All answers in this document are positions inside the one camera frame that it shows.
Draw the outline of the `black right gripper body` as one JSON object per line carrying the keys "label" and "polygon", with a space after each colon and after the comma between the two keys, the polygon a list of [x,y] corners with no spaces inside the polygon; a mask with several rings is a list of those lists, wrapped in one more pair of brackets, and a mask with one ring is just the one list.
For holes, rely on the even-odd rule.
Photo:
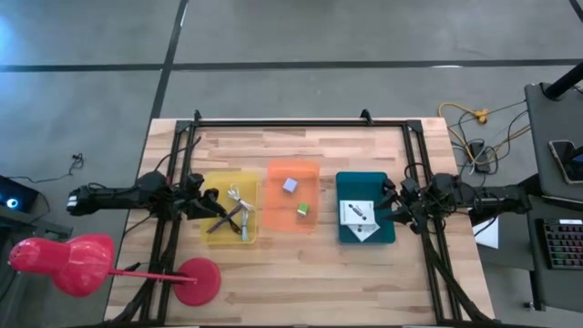
{"label": "black right gripper body", "polygon": [[400,197],[404,224],[408,225],[413,233],[428,232],[426,203],[414,179],[406,178],[401,182]]}

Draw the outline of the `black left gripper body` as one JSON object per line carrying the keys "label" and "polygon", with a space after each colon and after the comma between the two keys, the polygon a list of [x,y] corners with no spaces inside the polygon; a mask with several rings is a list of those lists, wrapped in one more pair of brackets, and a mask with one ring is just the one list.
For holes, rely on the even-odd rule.
{"label": "black left gripper body", "polygon": [[202,219],[204,211],[199,205],[202,194],[200,187],[204,183],[204,178],[199,173],[190,173],[184,178],[176,189],[175,196],[178,198],[178,207],[188,220]]}

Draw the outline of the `teal plastic bin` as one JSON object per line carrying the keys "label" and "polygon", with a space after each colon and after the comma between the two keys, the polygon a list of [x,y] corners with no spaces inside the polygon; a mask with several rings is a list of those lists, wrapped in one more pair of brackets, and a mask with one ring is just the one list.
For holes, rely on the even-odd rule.
{"label": "teal plastic bin", "polygon": [[[388,179],[384,172],[350,172],[341,171],[336,174],[336,197],[337,197],[337,227],[338,241],[340,243],[362,243],[362,244],[392,244],[396,235],[394,224],[390,220],[385,220],[391,210],[378,208],[383,197],[383,183]],[[349,230],[348,226],[340,224],[339,206],[341,200],[370,200],[374,204],[375,223],[380,229],[364,242],[360,242]]]}

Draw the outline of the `orange translucent plastic bin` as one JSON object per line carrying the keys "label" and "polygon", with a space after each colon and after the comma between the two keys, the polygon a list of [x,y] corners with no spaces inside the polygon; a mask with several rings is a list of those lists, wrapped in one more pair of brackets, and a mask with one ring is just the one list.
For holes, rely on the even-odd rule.
{"label": "orange translucent plastic bin", "polygon": [[[294,193],[282,185],[287,178],[299,181]],[[269,163],[263,202],[263,225],[273,231],[310,232],[316,228],[320,198],[320,164],[305,159],[277,159]],[[297,209],[309,205],[306,216]]]}

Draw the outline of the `white printed manual sheet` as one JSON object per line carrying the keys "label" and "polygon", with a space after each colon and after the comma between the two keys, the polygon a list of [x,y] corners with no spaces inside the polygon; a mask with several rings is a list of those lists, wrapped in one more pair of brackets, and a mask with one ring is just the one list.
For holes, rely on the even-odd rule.
{"label": "white printed manual sheet", "polygon": [[343,226],[375,224],[374,204],[370,200],[341,200],[339,214]]}

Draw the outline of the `white folded leaflet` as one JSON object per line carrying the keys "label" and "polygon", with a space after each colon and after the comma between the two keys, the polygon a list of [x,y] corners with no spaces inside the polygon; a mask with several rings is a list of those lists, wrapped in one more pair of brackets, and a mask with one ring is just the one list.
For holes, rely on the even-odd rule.
{"label": "white folded leaflet", "polygon": [[380,229],[377,223],[366,225],[348,225],[349,230],[358,241],[364,242]]}

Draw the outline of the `white paper sheet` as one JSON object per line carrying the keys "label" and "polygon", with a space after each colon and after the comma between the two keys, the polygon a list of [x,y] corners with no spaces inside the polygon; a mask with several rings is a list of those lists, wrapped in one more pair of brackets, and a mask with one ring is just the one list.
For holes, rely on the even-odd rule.
{"label": "white paper sheet", "polygon": [[499,248],[498,224],[498,217],[495,217],[474,226],[475,242],[478,245],[497,250]]}

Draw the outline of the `black power brick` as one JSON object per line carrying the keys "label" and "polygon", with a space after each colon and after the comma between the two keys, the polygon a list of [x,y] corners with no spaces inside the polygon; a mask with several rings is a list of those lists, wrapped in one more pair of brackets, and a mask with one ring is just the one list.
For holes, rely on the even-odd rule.
{"label": "black power brick", "polygon": [[470,153],[472,154],[474,161],[472,163],[473,170],[478,173],[490,173],[491,167],[488,162],[488,156],[486,151],[486,145],[484,141],[472,141],[469,144]]}

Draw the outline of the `red balloon stand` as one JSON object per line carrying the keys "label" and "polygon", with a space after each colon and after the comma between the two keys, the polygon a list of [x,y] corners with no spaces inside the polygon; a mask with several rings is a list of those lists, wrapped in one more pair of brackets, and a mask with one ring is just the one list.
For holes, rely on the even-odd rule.
{"label": "red balloon stand", "polygon": [[204,305],[220,291],[220,269],[206,258],[189,259],[176,273],[120,270],[113,260],[114,244],[106,234],[86,234],[64,242],[28,238],[18,242],[8,255],[14,270],[48,276],[60,291],[74,297],[96,292],[108,276],[171,282],[176,297],[188,306]]}

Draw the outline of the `grey desk panel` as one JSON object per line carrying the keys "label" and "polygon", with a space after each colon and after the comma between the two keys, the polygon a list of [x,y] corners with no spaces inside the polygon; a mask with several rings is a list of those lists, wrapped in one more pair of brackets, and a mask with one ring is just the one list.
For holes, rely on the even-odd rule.
{"label": "grey desk panel", "polygon": [[583,271],[551,270],[543,250],[543,219],[581,219],[583,211],[569,210],[531,197],[527,227],[534,270],[530,272],[534,306],[542,311],[554,307],[583,313]]}
{"label": "grey desk panel", "polygon": [[549,198],[583,203],[583,183],[565,182],[549,147],[553,140],[583,146],[583,94],[570,89],[558,100],[551,100],[543,94],[543,87],[524,88],[541,192]]}

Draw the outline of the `backlit black keyboard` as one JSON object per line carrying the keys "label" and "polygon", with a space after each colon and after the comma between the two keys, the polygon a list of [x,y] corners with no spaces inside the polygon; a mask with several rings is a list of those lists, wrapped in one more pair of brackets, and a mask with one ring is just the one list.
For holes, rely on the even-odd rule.
{"label": "backlit black keyboard", "polygon": [[551,270],[583,271],[583,220],[543,219],[542,231]]}

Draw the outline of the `black smartphone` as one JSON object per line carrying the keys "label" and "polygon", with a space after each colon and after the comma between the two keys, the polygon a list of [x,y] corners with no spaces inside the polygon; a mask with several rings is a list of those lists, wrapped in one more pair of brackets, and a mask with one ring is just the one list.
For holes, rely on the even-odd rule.
{"label": "black smartphone", "polygon": [[576,148],[571,140],[551,140],[548,145],[563,180],[583,184],[583,146]]}

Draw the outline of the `black device with blue light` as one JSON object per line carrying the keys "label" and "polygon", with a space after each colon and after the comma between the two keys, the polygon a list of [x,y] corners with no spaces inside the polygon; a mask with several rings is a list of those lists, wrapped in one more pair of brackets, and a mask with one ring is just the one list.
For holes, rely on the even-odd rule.
{"label": "black device with blue light", "polygon": [[0,176],[0,205],[10,210],[30,213],[38,195],[37,190]]}

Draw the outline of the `black pole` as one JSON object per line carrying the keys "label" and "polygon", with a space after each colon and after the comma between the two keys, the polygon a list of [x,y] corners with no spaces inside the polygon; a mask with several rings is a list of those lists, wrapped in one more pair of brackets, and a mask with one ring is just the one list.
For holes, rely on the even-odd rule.
{"label": "black pole", "polygon": [[583,62],[570,69],[564,76],[543,88],[543,94],[551,100],[560,98],[563,94],[583,80]]}

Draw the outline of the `black aluminium rig frame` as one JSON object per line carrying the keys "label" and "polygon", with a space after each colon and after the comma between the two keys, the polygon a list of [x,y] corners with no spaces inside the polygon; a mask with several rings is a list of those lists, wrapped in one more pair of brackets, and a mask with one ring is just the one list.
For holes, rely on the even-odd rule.
{"label": "black aluminium rig frame", "polygon": [[153,298],[139,316],[168,325],[381,325],[435,322],[420,238],[396,227],[390,245],[337,241],[337,172],[383,171],[401,180],[422,150],[404,141],[398,119],[204,119],[196,130],[195,171],[253,171],[264,177],[272,159],[309,159],[321,169],[317,227],[312,231],[258,228],[254,243],[208,245],[198,220],[179,229],[176,260],[204,257],[222,276],[217,297],[190,307],[170,297],[159,311]]}

